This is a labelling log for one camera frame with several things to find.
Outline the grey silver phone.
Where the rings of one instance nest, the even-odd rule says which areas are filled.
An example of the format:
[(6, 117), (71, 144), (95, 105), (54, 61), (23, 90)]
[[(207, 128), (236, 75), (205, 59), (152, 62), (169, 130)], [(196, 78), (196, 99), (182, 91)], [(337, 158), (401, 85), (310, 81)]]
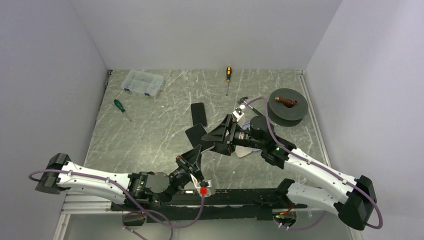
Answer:
[(202, 137), (207, 134), (202, 124), (196, 124), (185, 131), (185, 134), (193, 148), (201, 145), (202, 151), (209, 150), (214, 147), (214, 144), (210, 141), (202, 140)]

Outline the purple phone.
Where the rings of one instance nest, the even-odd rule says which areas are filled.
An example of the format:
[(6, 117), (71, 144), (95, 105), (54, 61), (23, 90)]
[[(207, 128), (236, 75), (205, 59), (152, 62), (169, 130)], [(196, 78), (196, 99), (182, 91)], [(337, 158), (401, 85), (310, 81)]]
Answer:
[(208, 126), (205, 105), (203, 102), (192, 103), (190, 105), (192, 125)]

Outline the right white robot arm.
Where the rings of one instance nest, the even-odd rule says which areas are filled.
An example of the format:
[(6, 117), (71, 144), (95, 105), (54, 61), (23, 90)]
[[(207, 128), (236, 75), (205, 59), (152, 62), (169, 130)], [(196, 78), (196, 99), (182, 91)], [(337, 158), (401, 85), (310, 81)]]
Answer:
[(282, 208), (291, 204), (319, 208), (338, 216), (345, 225), (358, 231), (372, 227), (368, 221), (372, 213), (376, 212), (378, 225), (373, 228), (382, 227), (382, 215), (377, 207), (377, 197), (370, 178), (364, 175), (356, 178), (315, 160), (293, 143), (278, 137), (274, 126), (263, 116), (254, 117), (250, 127), (243, 129), (228, 114), (202, 140), (222, 144), (225, 155), (231, 155), (238, 146), (259, 149), (261, 157), (268, 164), (296, 173), (315, 184), (311, 187), (284, 179), (275, 193), (276, 203)]

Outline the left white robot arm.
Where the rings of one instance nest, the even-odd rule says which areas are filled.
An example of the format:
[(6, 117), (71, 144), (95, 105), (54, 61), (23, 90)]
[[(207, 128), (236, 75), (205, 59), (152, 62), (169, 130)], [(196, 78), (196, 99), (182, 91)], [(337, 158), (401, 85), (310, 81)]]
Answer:
[(71, 161), (69, 155), (58, 153), (50, 159), (39, 179), (31, 173), (29, 178), (37, 183), (35, 190), (58, 195), (63, 191), (81, 193), (107, 199), (131, 210), (143, 204), (170, 202), (172, 197), (193, 183), (201, 196), (215, 193), (210, 180), (201, 171), (202, 146), (178, 155), (177, 168), (165, 172), (141, 171), (139, 173), (114, 173), (83, 167)]

